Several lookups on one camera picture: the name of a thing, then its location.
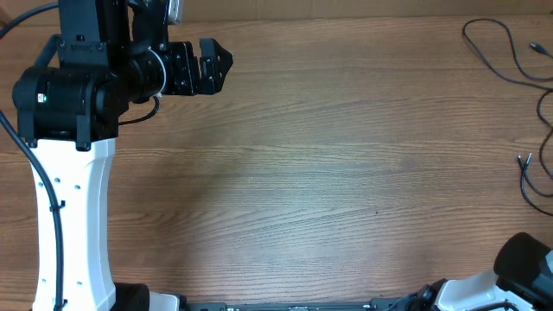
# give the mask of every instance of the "cable clip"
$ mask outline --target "cable clip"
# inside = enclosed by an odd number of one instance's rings
[[[64,200],[61,201],[61,204],[59,204],[58,206],[54,207],[54,206],[51,206],[50,207],[50,212],[54,212],[54,211],[59,211],[62,207],[65,207],[66,206],[66,202]]]

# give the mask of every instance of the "white ring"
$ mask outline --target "white ring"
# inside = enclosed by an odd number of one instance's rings
[[[163,85],[162,85],[162,88],[159,90],[159,92],[156,94],[157,97],[161,97],[161,96],[162,96],[162,92],[163,92],[163,90],[165,89],[165,85],[167,84],[167,71],[165,71],[165,64],[163,64],[162,58],[159,57],[159,55],[158,55],[156,52],[154,52],[154,50],[152,50],[152,47],[149,47],[148,50],[156,56],[156,58],[159,60],[159,63],[162,65],[162,69],[163,69]]]

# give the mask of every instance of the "wooden tabletop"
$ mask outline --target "wooden tabletop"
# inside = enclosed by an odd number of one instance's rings
[[[500,16],[529,72],[552,75],[553,16]],[[490,269],[528,232],[553,245],[553,218],[526,205],[518,155],[548,129],[539,90],[498,79],[461,38],[470,17],[197,22],[235,54],[222,93],[163,97],[124,126],[109,192],[116,282],[190,301],[367,301]],[[57,28],[0,44],[0,108]],[[470,33],[500,70],[505,32]],[[123,119],[151,104],[133,105]],[[553,118],[553,98],[544,112]],[[546,149],[545,160],[553,161]],[[0,309],[29,309],[38,275],[29,163],[0,133]],[[534,161],[530,175],[553,189]],[[553,211],[553,200],[534,198]]]

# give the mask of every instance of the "wood grain surface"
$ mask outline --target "wood grain surface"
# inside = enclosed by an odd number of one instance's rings
[[[366,301],[490,269],[517,232],[553,245],[553,219],[518,189],[517,155],[536,153],[548,131],[536,116],[541,92],[480,63],[461,38],[469,18],[171,29],[196,48],[217,38],[235,65],[222,93],[163,97],[158,116],[121,129],[114,280],[190,301]],[[553,16],[499,18],[528,71],[551,75],[553,61],[527,45],[553,48]],[[56,31],[22,27],[2,41],[0,108],[12,123],[12,86]],[[520,76],[502,29],[470,34],[501,72]],[[134,105],[124,119],[150,109]],[[553,118],[553,98],[543,109]],[[35,194],[3,132],[0,167],[0,309],[24,310],[38,275]],[[530,175],[553,189],[537,162]]]

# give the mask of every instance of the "beige wall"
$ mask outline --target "beige wall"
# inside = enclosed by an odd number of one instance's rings
[[[17,16],[53,0],[0,0],[7,14]],[[186,21],[335,18],[363,16],[455,16],[546,14],[553,0],[185,0]],[[57,12],[36,16],[34,25],[58,23]]]

